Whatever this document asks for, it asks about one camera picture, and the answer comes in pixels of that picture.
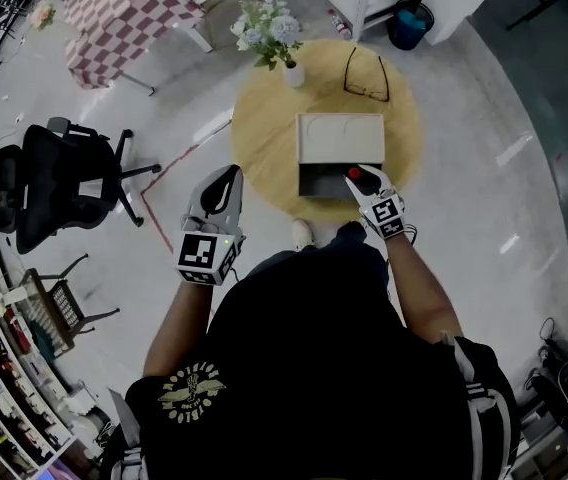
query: gold graphic print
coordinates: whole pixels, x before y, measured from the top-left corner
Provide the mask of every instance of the gold graphic print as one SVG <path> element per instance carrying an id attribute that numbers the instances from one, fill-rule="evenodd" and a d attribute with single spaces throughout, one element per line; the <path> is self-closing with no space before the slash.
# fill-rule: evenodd
<path id="1" fill-rule="evenodd" d="M 170 378 L 170 383 L 164 384 L 167 393 L 158 400 L 162 402 L 162 409 L 170 411 L 168 417 L 172 420 L 177 418 L 178 423 L 197 421 L 204 409 L 211 406 L 211 398 L 217 396 L 220 389 L 226 388 L 215 379 L 218 375 L 215 366 L 207 366 L 206 362 L 179 370 Z"/>

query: bottle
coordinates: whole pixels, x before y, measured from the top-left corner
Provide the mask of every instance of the bottle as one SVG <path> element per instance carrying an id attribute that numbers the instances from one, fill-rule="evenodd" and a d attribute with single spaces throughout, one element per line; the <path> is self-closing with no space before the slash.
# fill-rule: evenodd
<path id="1" fill-rule="evenodd" d="M 335 28 L 337 29 L 339 34 L 342 36 L 342 39 L 350 39 L 352 37 L 351 31 L 342 21 L 342 19 L 337 14 L 335 14 L 335 11 L 333 9 L 329 9 L 328 15 L 331 17 L 331 21 L 333 22 L 333 25 L 335 25 Z"/>

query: white floor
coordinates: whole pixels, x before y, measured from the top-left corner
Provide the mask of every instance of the white floor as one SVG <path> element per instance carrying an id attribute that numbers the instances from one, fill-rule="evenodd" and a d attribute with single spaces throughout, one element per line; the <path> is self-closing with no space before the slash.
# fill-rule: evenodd
<path id="1" fill-rule="evenodd" d="M 288 0 L 305 23 L 306 37 L 337 37 L 326 0 Z M 237 1 L 211 16 L 217 38 L 237 15 Z M 18 31 L 18 39 L 26 29 Z M 118 81 L 84 91 L 65 68 L 63 34 L 29 30 L 0 56 L 0 146 L 18 142 L 30 124 L 62 115 L 94 127 L 115 142 L 136 132 L 133 157 L 167 165 L 193 145 L 194 134 L 234 104 L 255 58 L 233 47 L 204 55 L 179 32 L 158 41 L 129 73 L 160 88 L 149 98 Z M 490 345 L 503 370 L 519 382 L 540 343 L 549 315 L 568 333 L 568 249 L 551 174 L 532 125 L 499 64 L 470 25 L 441 45 L 395 49 L 383 29 L 363 43 L 393 62 L 413 89 L 424 129 L 422 166 L 403 190 L 407 219 L 419 228 L 416 247 L 447 290 L 465 334 Z M 15 124 L 21 116 L 21 122 Z M 215 167 L 230 163 L 230 129 L 182 158 L 146 193 L 169 239 L 179 225 L 190 188 Z M 136 179 L 143 189 L 152 175 Z M 113 414 L 106 388 L 125 392 L 141 372 L 147 348 L 179 285 L 170 252 L 147 217 L 136 228 L 122 212 L 98 228 L 62 230 L 18 259 L 5 252 L 11 275 L 22 265 L 61 271 L 87 252 L 69 276 L 82 310 L 121 308 L 79 336 L 58 361 L 70 381 L 83 380 Z M 268 255 L 290 247 L 290 220 L 245 186 L 241 225 L 248 240 L 236 263 L 240 276 Z M 318 230 L 320 242 L 334 230 Z M 216 289 L 215 306 L 232 285 Z"/>

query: open box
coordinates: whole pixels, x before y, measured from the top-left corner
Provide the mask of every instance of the open box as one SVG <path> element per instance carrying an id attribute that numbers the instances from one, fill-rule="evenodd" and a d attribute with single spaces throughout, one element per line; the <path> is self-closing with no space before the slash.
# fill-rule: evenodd
<path id="1" fill-rule="evenodd" d="M 381 114 L 298 114 L 296 121 L 300 196 L 350 199 L 344 181 L 349 168 L 366 164 L 381 169 Z"/>

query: eyeglasses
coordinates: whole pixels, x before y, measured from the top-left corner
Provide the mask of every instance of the eyeglasses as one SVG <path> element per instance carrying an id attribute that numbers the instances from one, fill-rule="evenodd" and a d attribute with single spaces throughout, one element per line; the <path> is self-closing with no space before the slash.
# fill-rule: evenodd
<path id="1" fill-rule="evenodd" d="M 344 72 L 344 90 L 346 92 L 350 92 L 351 94 L 357 94 L 358 96 L 368 96 L 372 100 L 377 100 L 381 102 L 387 102 L 391 100 L 391 93 L 388 89 L 388 78 L 386 77 L 386 70 L 384 69 L 384 64 L 382 63 L 382 58 L 378 55 L 377 60 L 380 63 L 380 67 L 382 68 L 382 73 L 384 73 L 384 82 L 386 83 L 386 93 L 379 92 L 379 91 L 368 91 L 366 87 L 362 87 L 356 84 L 349 82 L 348 80 L 348 67 L 351 63 L 351 59 L 355 54 L 355 50 L 357 50 L 357 46 L 353 48 L 351 55 L 348 58 L 348 62 L 346 63 L 346 71 Z"/>

